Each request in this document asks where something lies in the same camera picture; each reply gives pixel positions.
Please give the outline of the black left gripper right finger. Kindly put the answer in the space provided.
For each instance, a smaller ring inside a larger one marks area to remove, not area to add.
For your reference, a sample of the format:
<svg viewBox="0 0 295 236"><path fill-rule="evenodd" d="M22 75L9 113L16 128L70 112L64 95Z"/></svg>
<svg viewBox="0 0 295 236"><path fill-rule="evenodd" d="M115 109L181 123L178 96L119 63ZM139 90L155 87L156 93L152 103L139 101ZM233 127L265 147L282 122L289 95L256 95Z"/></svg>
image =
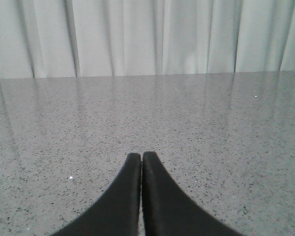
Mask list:
<svg viewBox="0 0 295 236"><path fill-rule="evenodd" d="M238 236L192 201L156 152L143 154L142 206L147 236Z"/></svg>

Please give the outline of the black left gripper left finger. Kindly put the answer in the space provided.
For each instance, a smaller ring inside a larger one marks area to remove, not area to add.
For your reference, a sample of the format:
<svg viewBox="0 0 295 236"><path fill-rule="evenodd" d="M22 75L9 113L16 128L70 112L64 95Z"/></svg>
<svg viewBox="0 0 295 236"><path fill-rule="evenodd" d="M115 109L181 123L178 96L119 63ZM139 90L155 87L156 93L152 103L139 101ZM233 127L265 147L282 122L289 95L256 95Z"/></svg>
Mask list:
<svg viewBox="0 0 295 236"><path fill-rule="evenodd" d="M141 156L126 161L101 197L55 236L137 236L141 193Z"/></svg>

